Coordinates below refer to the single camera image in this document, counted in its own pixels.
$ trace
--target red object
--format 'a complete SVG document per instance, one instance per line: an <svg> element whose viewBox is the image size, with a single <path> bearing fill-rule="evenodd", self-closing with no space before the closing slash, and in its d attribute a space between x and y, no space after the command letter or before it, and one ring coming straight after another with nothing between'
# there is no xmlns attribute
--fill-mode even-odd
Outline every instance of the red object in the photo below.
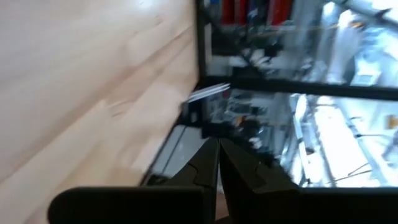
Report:
<svg viewBox="0 0 398 224"><path fill-rule="evenodd" d="M292 7L292 0L273 0L272 7L272 25L277 26L285 22L289 18L290 8Z"/></svg>
<svg viewBox="0 0 398 224"><path fill-rule="evenodd" d="M222 23L224 25L234 24L234 16L235 16L234 12L235 12L235 1L223 0Z"/></svg>
<svg viewBox="0 0 398 224"><path fill-rule="evenodd" d="M239 24L246 25L247 14L249 9L246 7L246 2L249 0L240 0L239 1Z"/></svg>

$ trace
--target wire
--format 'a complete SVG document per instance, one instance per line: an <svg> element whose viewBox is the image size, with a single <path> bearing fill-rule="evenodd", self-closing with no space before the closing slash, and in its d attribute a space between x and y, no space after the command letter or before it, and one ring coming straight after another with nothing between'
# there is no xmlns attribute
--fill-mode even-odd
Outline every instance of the wire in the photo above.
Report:
<svg viewBox="0 0 398 224"><path fill-rule="evenodd" d="M349 172L349 173L348 173L348 175L349 175L349 176L353 175L353 174L354 174L356 171L358 171L358 170L362 169L363 167L366 167L367 165L369 165L369 163L368 163L368 162L367 162L367 163L365 163L365 164L363 164L363 165L361 165L360 167L356 168L354 171L352 171L352 172Z"/></svg>
<svg viewBox="0 0 398 224"><path fill-rule="evenodd" d="M370 173L370 172L372 172L372 170L362 171L362 172L359 172L357 174L353 174L353 175L349 175L347 177L336 179L335 182L341 181L341 180L346 180L346 179L349 179L349 178L352 178L352 177L356 177L356 176L362 175L362 174L367 174L367 173Z"/></svg>

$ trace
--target metal pipe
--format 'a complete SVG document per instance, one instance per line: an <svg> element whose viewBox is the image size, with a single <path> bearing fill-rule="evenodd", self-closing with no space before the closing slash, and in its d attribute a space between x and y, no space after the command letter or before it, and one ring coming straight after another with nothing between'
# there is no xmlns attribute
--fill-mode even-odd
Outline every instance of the metal pipe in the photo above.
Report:
<svg viewBox="0 0 398 224"><path fill-rule="evenodd" d="M295 129L295 134L297 137L298 141L298 154L300 156L301 164L303 167L303 173L304 176L308 181L310 181L310 162L308 160L307 152L305 150L305 143L303 140L303 131L301 128L300 121L296 118L296 103L295 103L295 96L291 96L289 98L289 105L290 105L290 110L292 112L293 116L293 126Z"/></svg>
<svg viewBox="0 0 398 224"><path fill-rule="evenodd" d="M345 0L331 0L330 2L333 2L340 7L343 7L345 9L349 9L354 13L360 14L362 16L366 16L368 18L373 18L375 23L386 26L387 28L390 29L395 29L398 30L398 22L392 20L391 18L386 17L383 15L382 17L379 17L380 10L377 9L371 9L371 8L363 8L361 7L360 4L355 4L353 1L347 1L346 3Z"/></svg>
<svg viewBox="0 0 398 224"><path fill-rule="evenodd" d="M313 110L313 108L311 106L308 106L308 107L310 108L310 113L311 113L311 116L312 116L311 120L312 120L312 122L314 122L316 124L316 122L314 120L315 112L314 112L314 110ZM315 128L314 132L318 133L319 132L318 127L315 125L314 128ZM323 161L323 167L325 168L325 174L326 174L327 181L332 187L337 187L335 178L333 176L333 173L331 172L329 160L328 160L328 158L326 156L325 148L323 147L323 143L319 139L318 135L316 137L317 137L317 143L319 145L319 155L320 155L320 157L322 158L322 161Z"/></svg>

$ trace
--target light wood surface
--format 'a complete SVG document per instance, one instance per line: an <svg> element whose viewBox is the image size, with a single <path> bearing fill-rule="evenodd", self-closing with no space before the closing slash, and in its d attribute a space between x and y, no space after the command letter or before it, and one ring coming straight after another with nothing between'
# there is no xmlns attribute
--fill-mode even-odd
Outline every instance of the light wood surface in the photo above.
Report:
<svg viewBox="0 0 398 224"><path fill-rule="evenodd" d="M0 220L137 185L197 81L191 0L0 0Z"/></svg>

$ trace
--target gray panel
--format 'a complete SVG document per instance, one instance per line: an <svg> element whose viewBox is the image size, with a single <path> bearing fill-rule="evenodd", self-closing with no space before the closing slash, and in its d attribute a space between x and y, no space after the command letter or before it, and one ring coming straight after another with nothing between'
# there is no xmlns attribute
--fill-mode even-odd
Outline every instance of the gray panel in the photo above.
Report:
<svg viewBox="0 0 398 224"><path fill-rule="evenodd" d="M170 156L172 156L173 149L177 144L177 141L180 138L183 130L184 126L182 125L178 125L173 129L169 139L165 143L164 148L159 155L159 158L155 161L154 167L152 168L152 173L154 174L163 173L164 167L166 166L166 163L170 158Z"/></svg>
<svg viewBox="0 0 398 224"><path fill-rule="evenodd" d="M205 142L201 138L201 131L197 128L187 128L177 144L168 166L164 172L166 176L174 176L199 150Z"/></svg>

